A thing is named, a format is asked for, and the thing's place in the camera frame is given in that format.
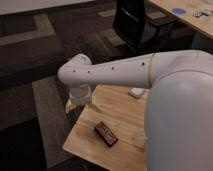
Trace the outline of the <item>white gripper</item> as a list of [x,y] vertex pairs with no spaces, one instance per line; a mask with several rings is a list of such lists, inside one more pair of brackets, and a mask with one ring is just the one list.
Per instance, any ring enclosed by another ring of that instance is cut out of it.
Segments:
[[92,92],[88,85],[81,85],[77,88],[71,88],[69,91],[70,100],[67,101],[65,112],[69,113],[76,106],[83,106],[88,104],[89,107],[94,108],[95,105],[91,102]]

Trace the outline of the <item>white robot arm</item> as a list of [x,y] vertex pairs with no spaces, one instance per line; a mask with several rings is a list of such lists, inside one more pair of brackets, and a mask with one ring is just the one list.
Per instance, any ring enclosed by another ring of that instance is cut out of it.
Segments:
[[58,70],[70,98],[82,88],[116,85],[149,90],[145,110],[147,171],[213,171],[213,55],[158,52],[93,64],[84,54]]

